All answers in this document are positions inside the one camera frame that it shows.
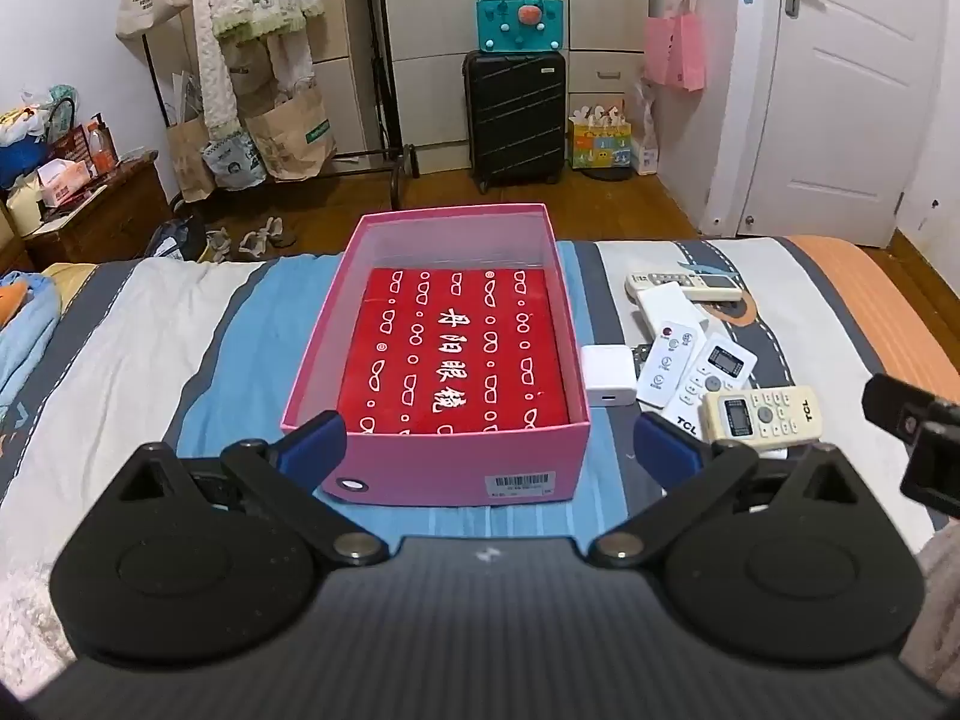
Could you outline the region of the cream TCL remote control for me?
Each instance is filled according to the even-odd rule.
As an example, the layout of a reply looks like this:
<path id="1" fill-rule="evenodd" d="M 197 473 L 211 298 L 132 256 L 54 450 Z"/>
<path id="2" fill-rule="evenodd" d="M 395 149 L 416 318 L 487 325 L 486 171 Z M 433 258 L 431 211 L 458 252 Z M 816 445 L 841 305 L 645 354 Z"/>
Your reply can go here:
<path id="1" fill-rule="evenodd" d="M 799 385 L 709 392 L 700 418 L 708 442 L 735 440 L 757 452 L 817 442 L 823 429 L 814 390 Z"/>

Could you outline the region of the white TCL remote control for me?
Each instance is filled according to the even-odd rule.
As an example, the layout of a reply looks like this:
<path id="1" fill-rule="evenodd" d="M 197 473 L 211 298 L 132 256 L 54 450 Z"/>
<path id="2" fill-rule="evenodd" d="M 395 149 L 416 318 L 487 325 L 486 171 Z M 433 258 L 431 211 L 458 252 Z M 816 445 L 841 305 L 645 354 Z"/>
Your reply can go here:
<path id="1" fill-rule="evenodd" d="M 745 346 L 721 335 L 711 335 L 686 369 L 677 392 L 662 408 L 661 416 L 682 433 L 701 439 L 700 413 L 704 397 L 742 390 L 755 364 L 757 356 Z"/>

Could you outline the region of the white remote red button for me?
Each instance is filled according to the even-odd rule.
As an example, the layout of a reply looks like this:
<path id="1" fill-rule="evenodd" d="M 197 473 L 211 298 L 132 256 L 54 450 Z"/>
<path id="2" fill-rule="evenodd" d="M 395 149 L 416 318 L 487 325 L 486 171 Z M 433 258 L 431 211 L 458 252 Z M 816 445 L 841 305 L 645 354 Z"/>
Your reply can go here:
<path id="1" fill-rule="evenodd" d="M 659 330 L 641 366 L 636 397 L 651 408 L 662 410 L 679 390 L 686 369 L 704 342 L 703 328 L 670 322 Z"/>

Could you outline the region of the white USB charger cube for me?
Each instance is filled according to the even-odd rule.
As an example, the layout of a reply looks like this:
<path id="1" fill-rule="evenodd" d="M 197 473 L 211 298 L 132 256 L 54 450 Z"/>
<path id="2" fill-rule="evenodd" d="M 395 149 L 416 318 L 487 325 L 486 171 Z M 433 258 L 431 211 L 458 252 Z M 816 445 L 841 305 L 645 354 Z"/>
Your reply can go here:
<path id="1" fill-rule="evenodd" d="M 581 372 L 590 408 L 635 405 L 638 374 L 626 344 L 585 344 Z"/>

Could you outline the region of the long cream remote control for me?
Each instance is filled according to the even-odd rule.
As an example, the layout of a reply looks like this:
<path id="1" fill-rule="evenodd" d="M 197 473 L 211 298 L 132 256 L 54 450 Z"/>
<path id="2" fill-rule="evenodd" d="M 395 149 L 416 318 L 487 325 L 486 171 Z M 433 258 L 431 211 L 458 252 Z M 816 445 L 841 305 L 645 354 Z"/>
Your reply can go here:
<path id="1" fill-rule="evenodd" d="M 631 299 L 641 291 L 658 288 L 664 284 L 675 284 L 686 299 L 692 302 L 739 302 L 743 289 L 729 275 L 700 275 L 695 271 L 640 271 L 630 273 L 625 280 L 626 294 Z"/>

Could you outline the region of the pink cardboard box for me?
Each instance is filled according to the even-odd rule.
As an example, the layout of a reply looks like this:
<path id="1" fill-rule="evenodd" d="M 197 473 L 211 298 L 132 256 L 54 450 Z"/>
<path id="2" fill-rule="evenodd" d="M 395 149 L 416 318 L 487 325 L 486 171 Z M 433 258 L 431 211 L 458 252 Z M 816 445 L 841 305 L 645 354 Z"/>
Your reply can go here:
<path id="1" fill-rule="evenodd" d="M 573 497 L 590 433 L 579 344 L 540 203 L 366 216 L 335 270 L 283 431 L 334 410 L 320 483 L 359 505 Z"/>

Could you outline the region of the red glasses-print paper liner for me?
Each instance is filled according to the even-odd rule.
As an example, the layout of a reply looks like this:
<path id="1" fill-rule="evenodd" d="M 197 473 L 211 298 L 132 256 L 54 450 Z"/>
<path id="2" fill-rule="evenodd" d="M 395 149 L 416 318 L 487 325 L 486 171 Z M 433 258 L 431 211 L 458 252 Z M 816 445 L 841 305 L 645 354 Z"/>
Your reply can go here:
<path id="1" fill-rule="evenodd" d="M 337 411 L 366 436 L 565 424 L 545 271 L 371 271 Z"/>

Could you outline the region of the pair of slippers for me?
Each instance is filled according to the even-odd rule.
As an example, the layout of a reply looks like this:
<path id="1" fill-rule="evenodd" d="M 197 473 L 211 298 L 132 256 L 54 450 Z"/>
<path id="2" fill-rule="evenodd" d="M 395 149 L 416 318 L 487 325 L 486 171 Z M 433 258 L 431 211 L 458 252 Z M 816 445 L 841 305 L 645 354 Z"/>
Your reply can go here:
<path id="1" fill-rule="evenodd" d="M 286 229 L 280 216 L 270 216 L 261 227 L 244 232 L 238 242 L 233 241 L 226 227 L 208 229 L 200 261 L 260 262 L 270 259 L 279 250 L 290 249 L 295 244 L 295 234 Z"/>

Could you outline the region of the light blue blanket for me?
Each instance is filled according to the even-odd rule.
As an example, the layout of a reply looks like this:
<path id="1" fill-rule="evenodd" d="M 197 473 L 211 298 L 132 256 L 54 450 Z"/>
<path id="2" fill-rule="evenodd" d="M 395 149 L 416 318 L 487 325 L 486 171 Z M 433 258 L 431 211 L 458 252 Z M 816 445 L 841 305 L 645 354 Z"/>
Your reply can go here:
<path id="1" fill-rule="evenodd" d="M 60 320 L 59 291 L 41 273 L 9 271 L 2 277 L 2 415 L 13 406 L 21 388 L 47 349 Z"/>

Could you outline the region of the wooden nightstand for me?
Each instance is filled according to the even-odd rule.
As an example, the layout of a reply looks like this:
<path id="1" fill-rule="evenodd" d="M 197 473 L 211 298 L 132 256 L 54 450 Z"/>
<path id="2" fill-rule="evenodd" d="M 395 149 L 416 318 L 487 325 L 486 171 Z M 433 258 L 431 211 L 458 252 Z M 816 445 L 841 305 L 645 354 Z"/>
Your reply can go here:
<path id="1" fill-rule="evenodd" d="M 172 220 L 156 156 L 150 151 L 124 161 L 70 215 L 31 232 L 25 246 L 32 265 L 139 259 L 156 229 Z"/>

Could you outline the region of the small brown paper bag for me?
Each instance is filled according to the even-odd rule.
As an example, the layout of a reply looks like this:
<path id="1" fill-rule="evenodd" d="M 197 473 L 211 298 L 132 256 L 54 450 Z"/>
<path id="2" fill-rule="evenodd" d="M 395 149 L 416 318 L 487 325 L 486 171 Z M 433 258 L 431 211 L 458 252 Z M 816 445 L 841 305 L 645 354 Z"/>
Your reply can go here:
<path id="1" fill-rule="evenodd" d="M 203 159 L 203 150 L 210 138 L 202 117 L 167 127 L 166 138 L 172 169 L 184 202 L 197 203 L 208 199 L 217 184 Z"/>

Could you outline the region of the colourful gift bag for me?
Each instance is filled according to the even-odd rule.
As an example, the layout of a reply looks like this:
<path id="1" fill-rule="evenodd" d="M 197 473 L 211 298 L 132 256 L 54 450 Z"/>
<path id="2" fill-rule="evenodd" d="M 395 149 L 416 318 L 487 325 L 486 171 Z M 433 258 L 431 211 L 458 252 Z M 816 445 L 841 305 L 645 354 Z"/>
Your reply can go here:
<path id="1" fill-rule="evenodd" d="M 619 106 L 584 106 L 568 119 L 569 164 L 573 169 L 631 166 L 633 125 Z"/>

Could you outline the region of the black suitcase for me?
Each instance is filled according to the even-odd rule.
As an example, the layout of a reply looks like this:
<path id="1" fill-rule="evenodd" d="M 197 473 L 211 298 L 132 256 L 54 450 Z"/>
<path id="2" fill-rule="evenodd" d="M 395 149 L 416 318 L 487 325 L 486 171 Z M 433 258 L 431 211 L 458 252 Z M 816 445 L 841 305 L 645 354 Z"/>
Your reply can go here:
<path id="1" fill-rule="evenodd" d="M 566 164 L 560 52 L 471 52 L 462 64 L 470 171 L 478 190 L 555 184 Z"/>

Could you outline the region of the pink paper bag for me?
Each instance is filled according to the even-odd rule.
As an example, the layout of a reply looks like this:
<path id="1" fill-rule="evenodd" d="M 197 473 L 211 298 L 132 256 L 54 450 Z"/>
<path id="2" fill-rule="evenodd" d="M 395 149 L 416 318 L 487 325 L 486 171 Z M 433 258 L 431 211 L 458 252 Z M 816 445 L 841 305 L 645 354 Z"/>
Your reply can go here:
<path id="1" fill-rule="evenodd" d="M 667 0 L 661 16 L 646 20 L 646 65 L 653 85 L 700 93 L 706 88 L 706 54 L 698 0 Z"/>

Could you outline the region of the white knitted cardigan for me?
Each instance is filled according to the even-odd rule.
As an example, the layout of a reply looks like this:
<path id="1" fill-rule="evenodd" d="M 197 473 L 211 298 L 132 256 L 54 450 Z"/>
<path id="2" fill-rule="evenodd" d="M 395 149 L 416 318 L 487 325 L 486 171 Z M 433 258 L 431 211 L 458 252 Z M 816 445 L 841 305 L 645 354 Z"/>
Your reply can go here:
<path id="1" fill-rule="evenodd" d="M 241 114 L 226 52 L 262 41 L 278 94 L 290 99 L 316 82 L 308 23 L 322 0 L 192 0 L 206 132 L 215 142 L 241 132 Z"/>

